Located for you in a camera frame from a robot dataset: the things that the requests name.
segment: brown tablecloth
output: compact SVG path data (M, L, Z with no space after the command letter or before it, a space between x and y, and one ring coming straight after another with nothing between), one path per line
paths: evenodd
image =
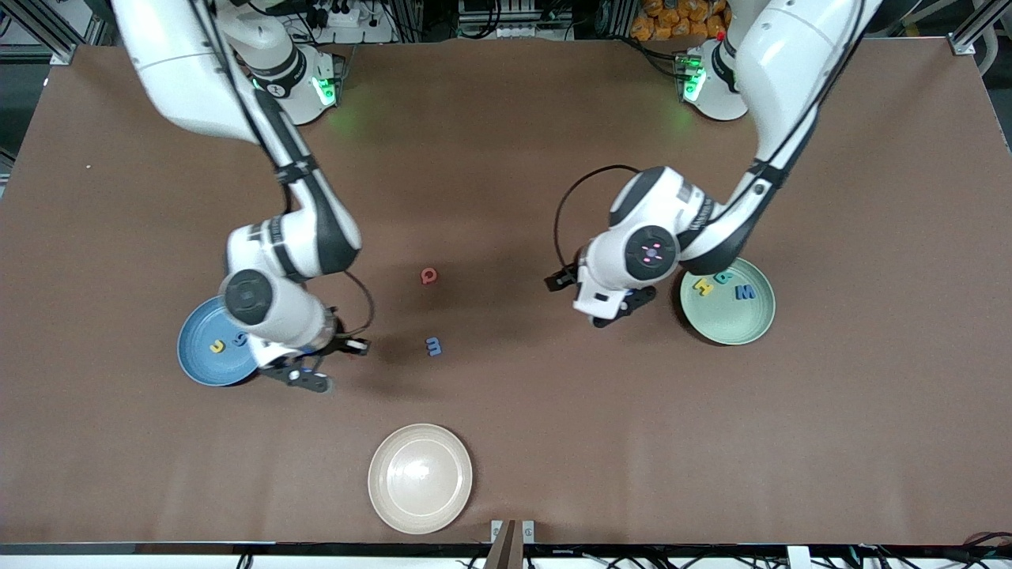
M281 207L268 163L160 117L120 50L54 68L0 204L0 540L466 542L513 517L543 542L958 543L1012 525L1012 159L944 40L861 46L745 249L777 313L743 347L682 330L667 289L597 330L541 282L583 173L667 164L724 198L752 158L748 119L698 116L625 46L362 48L341 107L303 131L362 230L373 351L326 362L332 395L201 387L176 336L228 233ZM625 180L573 197L567 254ZM364 318L343 276L310 288ZM457 433L476 480L417 538L365 490L413 422Z

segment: white plate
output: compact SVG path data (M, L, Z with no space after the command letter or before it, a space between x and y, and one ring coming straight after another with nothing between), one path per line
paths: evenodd
M471 457L452 432L419 423L394 431L369 464L369 500L388 525L418 536L442 530L471 496Z

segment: metal frame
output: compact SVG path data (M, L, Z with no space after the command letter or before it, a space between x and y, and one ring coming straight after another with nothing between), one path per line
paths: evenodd
M7 152L7 149L0 148L0 164L7 167L8 170L14 168L14 155ZM0 198L3 197L3 192L7 189L7 181L10 179L10 173L0 174Z
M495 10L499 12L498 27L509 29L510 26L537 27L539 29L566 29L573 22L572 7L560 6L555 8L556 18L541 20L542 8L537 5L536 0L496 0L490 1L490 5L495 5ZM468 9L465 0L457 0L457 16L459 28L465 33L479 33L489 23L489 9L479 10Z
M70 65L78 45L85 43L84 37L43 0L0 0L0 7L49 49L51 65Z
M394 17L394 31L402 44L416 44L422 40L421 4L412 0L391 0L390 10Z
M523 531L515 519L506 521L496 534L485 565L489 569L522 569Z
M959 27L955 28L947 35L952 54L956 56L968 56L974 51L974 42L981 36L984 31L995 25L998 18L1012 6L1012 0L988 0L974 10Z
M604 31L610 35L627 37L632 27L632 20L640 13L639 0L610 0L601 2L598 17L604 21Z

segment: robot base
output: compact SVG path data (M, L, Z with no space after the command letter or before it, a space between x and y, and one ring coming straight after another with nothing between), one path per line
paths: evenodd
M731 92L728 84L722 81L712 70L709 70L712 61L713 50L720 46L716 39L707 39L702 46L688 51L688 55L697 56L702 60L702 65L706 71L706 81L699 86L698 95L695 100L685 99L689 104L699 109L699 112L714 120L734 120L741 118L748 107L738 93Z
M321 53L310 46L298 48L306 56L306 76L291 88L288 96L277 99L277 102L292 123L306 125L323 114L328 107L337 104L344 76L344 60L339 60L341 65L337 65L339 69L335 70L334 56Z

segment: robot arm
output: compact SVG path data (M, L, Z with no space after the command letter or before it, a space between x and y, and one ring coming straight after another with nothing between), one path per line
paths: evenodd
M300 287L348 268L361 248L358 228L287 114L243 76L212 7L205 0L114 0L113 8L158 111L193 133L259 144L301 206L236 229L228 240L221 293L229 315L251 335L261 371L287 373L287 358L328 348L364 354L367 342L344 334L333 311Z
M783 185L815 129L821 99L878 3L770 2L736 57L738 88L753 113L759 148L728 202L671 168L645 170L615 198L608 231L581 251L575 267L550 277L550 289L572 283L575 272L573 306L600 327L651 300L650 286L679 262L695 274L727 268Z

